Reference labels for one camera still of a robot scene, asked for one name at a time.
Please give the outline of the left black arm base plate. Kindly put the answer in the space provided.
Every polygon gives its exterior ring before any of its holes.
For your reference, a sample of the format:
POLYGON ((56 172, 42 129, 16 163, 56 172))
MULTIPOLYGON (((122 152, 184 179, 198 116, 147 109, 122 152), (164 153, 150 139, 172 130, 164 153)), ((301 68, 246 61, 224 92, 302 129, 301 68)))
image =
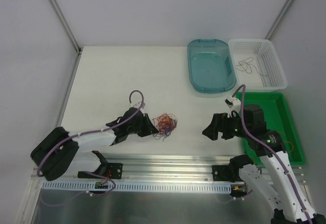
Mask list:
POLYGON ((122 163, 102 163, 95 171, 93 172, 78 172, 78 178, 89 178, 89 179, 121 179, 123 173, 123 164, 122 163))

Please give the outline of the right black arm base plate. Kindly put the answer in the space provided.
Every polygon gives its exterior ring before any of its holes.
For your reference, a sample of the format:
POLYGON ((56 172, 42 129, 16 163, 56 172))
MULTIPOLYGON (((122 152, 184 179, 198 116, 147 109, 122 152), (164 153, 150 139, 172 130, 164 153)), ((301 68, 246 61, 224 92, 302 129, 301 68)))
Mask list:
POLYGON ((213 165, 212 167, 213 181, 240 182, 238 171, 232 169, 228 165, 213 165))

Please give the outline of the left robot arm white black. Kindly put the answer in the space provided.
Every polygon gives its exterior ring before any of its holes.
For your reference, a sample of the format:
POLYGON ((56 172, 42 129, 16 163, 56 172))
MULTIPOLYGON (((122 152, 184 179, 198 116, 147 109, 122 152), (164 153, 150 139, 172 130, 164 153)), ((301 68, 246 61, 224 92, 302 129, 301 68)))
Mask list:
POLYGON ((64 127, 56 127, 31 152, 31 159, 38 167, 37 176, 48 181, 66 172, 79 178, 107 179, 113 171, 100 149, 115 146, 131 134, 146 137, 157 133, 148 114, 131 107, 101 129, 73 134, 64 127))

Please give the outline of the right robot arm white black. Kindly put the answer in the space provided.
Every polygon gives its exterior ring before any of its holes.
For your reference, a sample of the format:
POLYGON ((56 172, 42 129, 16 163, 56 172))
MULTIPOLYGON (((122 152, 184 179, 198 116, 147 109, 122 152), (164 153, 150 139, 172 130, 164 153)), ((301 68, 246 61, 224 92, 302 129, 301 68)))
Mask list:
POLYGON ((257 193, 272 212, 271 223, 325 223, 325 216, 316 213, 300 189, 292 170, 281 135, 269 130, 260 106, 242 106, 227 99, 228 113, 214 114, 202 134, 212 141, 234 137, 246 139, 269 173, 272 184, 260 174, 247 154, 235 156, 227 166, 212 166, 214 180, 243 181, 257 193))

